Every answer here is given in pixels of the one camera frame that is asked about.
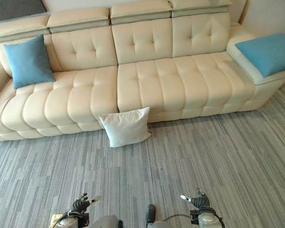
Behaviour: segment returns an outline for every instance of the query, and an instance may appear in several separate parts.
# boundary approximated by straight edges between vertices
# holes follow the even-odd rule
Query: seat cushion
[[[149,123],[246,111],[262,105],[283,82],[270,91],[257,89],[226,52],[122,64],[118,107],[151,107]],[[253,102],[246,106],[248,100]]]
[[[54,73],[55,82],[0,93],[0,137],[39,138],[102,129],[100,114],[118,112],[117,67]]]

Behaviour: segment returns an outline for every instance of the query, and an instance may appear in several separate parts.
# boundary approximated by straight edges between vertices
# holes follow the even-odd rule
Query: gray striped carpet
[[[227,228],[285,228],[285,85],[257,111],[149,125],[139,144],[109,148],[104,130],[0,142],[0,228],[45,228],[82,192],[101,200],[91,221],[126,228],[188,214],[181,194],[204,189]],[[175,228],[197,227],[187,218]]]

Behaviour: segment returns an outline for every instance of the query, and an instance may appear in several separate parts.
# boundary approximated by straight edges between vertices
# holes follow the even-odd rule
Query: wire
[[[171,219],[171,218],[173,218],[173,217],[175,217],[175,216],[184,216],[184,217],[187,217],[187,218],[191,218],[190,216],[188,216],[188,215],[181,215],[181,214],[177,214],[177,215],[172,215],[172,216],[170,216],[170,217],[167,217],[165,220],[163,220],[164,222],[165,221],[167,221],[168,219]]]

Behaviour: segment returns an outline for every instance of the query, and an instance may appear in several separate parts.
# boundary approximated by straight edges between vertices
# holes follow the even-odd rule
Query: sectional sofa
[[[149,123],[254,110],[285,82],[235,44],[228,0],[140,1],[0,24],[0,141],[95,131],[99,114],[151,107]],[[13,88],[4,44],[42,34],[55,82]]]

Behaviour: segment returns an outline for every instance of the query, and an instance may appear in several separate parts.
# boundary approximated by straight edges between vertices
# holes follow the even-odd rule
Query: pillow
[[[55,82],[43,35],[24,43],[4,45],[4,50],[15,89],[38,82]]]
[[[110,147],[139,143],[151,135],[147,121],[150,107],[125,113],[99,115],[110,140]]]
[[[237,43],[236,47],[263,77],[285,70],[285,34],[259,37]]]

